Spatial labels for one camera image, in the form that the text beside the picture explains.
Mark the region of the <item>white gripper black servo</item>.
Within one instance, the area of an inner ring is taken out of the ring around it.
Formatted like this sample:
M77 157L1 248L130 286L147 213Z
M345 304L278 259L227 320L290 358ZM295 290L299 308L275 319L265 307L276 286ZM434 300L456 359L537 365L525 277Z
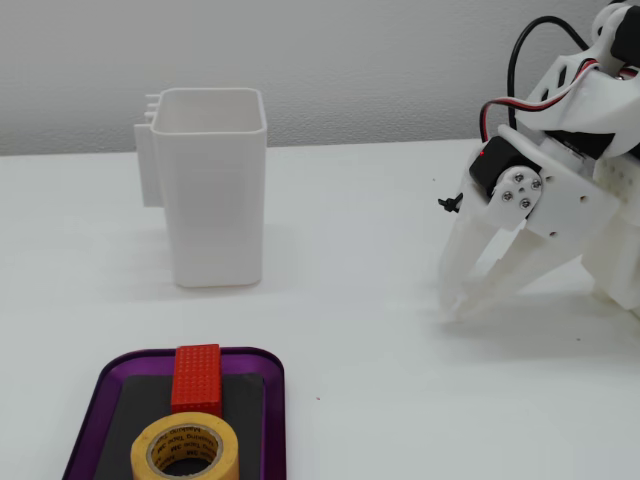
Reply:
M459 211L439 264L439 302L466 319L578 257L619 208L587 176L588 158L550 137L537 144L503 125L461 182ZM495 235L519 229L468 292L469 273Z

